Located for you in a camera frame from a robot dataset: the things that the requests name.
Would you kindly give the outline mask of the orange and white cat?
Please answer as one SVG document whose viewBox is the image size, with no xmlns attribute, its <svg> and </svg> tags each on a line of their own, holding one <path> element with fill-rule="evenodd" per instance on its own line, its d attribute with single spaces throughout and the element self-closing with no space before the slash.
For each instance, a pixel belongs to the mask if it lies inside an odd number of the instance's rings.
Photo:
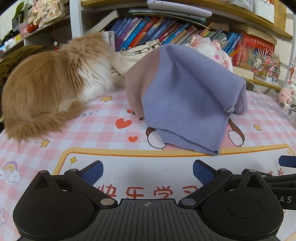
<svg viewBox="0 0 296 241">
<path fill-rule="evenodd" d="M 100 32 L 23 60 L 1 96 L 7 138 L 26 142 L 60 132 L 89 101 L 114 90 L 113 54 Z"/>
</svg>

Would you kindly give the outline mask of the dark olive velvet cloth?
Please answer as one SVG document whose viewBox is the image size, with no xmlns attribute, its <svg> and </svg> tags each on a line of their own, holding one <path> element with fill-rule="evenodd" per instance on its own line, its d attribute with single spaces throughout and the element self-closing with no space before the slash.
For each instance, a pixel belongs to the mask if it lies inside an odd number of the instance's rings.
<svg viewBox="0 0 296 241">
<path fill-rule="evenodd" d="M 47 47 L 42 45 L 23 46 L 11 53 L 8 57 L 4 58 L 4 60 L 2 60 L 0 64 L 1 89 L 3 89 L 4 84 L 6 83 L 13 69 L 18 66 L 24 59 L 46 50 Z"/>
</svg>

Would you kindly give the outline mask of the row of colourful books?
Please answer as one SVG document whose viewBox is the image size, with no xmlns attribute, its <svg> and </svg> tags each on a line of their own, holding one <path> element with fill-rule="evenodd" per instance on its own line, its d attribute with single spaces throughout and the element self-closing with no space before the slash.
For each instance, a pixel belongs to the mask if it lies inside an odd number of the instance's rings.
<svg viewBox="0 0 296 241">
<path fill-rule="evenodd" d="M 194 34 L 203 38 L 219 40 L 220 46 L 229 56 L 235 56 L 245 45 L 244 40 L 253 49 L 262 50 L 265 55 L 274 52 L 276 40 L 265 40 L 243 32 L 224 33 L 222 30 L 198 30 L 189 23 L 181 24 L 172 19 L 144 17 L 117 19 L 110 31 L 115 32 L 116 52 L 144 45 L 146 42 L 158 40 L 161 45 L 186 45 Z"/>
</svg>

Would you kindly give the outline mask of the white pink plush bunny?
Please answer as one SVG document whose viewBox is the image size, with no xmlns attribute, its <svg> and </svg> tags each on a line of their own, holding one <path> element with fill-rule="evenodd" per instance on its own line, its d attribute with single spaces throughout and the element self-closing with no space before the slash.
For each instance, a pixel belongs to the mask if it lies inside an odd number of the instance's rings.
<svg viewBox="0 0 296 241">
<path fill-rule="evenodd" d="M 193 48 L 234 73 L 232 61 L 229 55 L 222 50 L 219 40 L 212 41 L 210 38 L 203 38 L 194 34 L 186 46 Z"/>
</svg>

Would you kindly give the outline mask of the purple and mauve sweater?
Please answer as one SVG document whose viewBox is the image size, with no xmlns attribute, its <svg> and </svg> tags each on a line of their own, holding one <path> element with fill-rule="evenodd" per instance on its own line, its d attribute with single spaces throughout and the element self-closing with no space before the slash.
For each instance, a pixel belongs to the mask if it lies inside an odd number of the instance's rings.
<svg viewBox="0 0 296 241">
<path fill-rule="evenodd" d="M 190 47 L 166 44 L 125 75 L 137 118 L 166 144 L 218 155 L 231 114 L 247 112 L 245 80 Z"/>
</svg>

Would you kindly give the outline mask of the white wooden bookshelf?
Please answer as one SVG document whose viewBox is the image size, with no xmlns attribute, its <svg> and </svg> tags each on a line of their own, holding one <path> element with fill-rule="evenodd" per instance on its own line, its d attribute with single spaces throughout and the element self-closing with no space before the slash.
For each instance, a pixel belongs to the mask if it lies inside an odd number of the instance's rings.
<svg viewBox="0 0 296 241">
<path fill-rule="evenodd" d="M 43 44 L 52 48 L 54 30 L 64 26 L 71 31 L 71 38 L 100 31 L 99 22 L 108 14 L 114 13 L 111 19 L 123 17 L 142 18 L 144 16 L 157 19 L 171 18 L 201 28 L 201 33 L 209 32 L 214 23 L 226 22 L 229 26 L 237 23 L 246 24 L 260 32 L 277 39 L 294 43 L 295 34 L 285 30 L 287 19 L 295 19 L 295 15 L 287 14 L 287 8 L 280 1 L 271 4 L 269 1 L 259 1 L 262 9 L 254 13 L 252 8 L 256 1 L 69 1 L 69 14 L 62 14 L 45 24 L 31 34 L 21 37 L 17 35 L 10 39 L 8 47 L 1 50 L 1 58 L 5 58 L 20 47 L 31 44 Z"/>
</svg>

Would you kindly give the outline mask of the pink checkered cartoon tablecloth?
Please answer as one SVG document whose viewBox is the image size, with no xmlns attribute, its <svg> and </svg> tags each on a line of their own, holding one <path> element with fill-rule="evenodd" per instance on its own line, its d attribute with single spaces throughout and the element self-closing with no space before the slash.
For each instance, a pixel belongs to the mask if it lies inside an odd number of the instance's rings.
<svg viewBox="0 0 296 241">
<path fill-rule="evenodd" d="M 100 97 L 62 133 L 18 144 L 1 133 L 1 240 L 17 240 L 12 214 L 29 183 L 41 170 L 63 174 L 99 160 L 103 176 L 95 187 L 123 198 L 180 200 L 200 188 L 193 162 L 234 174 L 255 169 L 273 176 L 295 173 L 279 157 L 295 156 L 295 115 L 272 99 L 248 92 L 248 112 L 232 115 L 218 156 L 182 150 L 161 142 L 130 110 L 125 90 Z"/>
</svg>

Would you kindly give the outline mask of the small pink plush pig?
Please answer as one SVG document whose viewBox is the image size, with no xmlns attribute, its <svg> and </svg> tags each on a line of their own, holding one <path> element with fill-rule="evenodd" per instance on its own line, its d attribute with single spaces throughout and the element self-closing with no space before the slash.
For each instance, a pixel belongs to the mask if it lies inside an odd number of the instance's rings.
<svg viewBox="0 0 296 241">
<path fill-rule="evenodd" d="M 278 94 L 278 103 L 283 104 L 286 103 L 289 106 L 292 105 L 292 96 L 294 95 L 294 91 L 289 88 L 282 88 Z"/>
</svg>

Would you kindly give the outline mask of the cream canvas tote bag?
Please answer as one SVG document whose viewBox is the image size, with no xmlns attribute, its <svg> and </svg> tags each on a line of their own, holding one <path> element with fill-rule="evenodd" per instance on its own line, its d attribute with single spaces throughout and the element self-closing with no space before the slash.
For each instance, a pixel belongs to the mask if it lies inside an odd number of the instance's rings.
<svg viewBox="0 0 296 241">
<path fill-rule="evenodd" d="M 115 87 L 124 87 L 126 72 L 142 57 L 158 48 L 160 45 L 158 40 L 152 40 L 146 42 L 144 45 L 115 52 L 111 61 L 111 74 L 115 81 Z"/>
</svg>

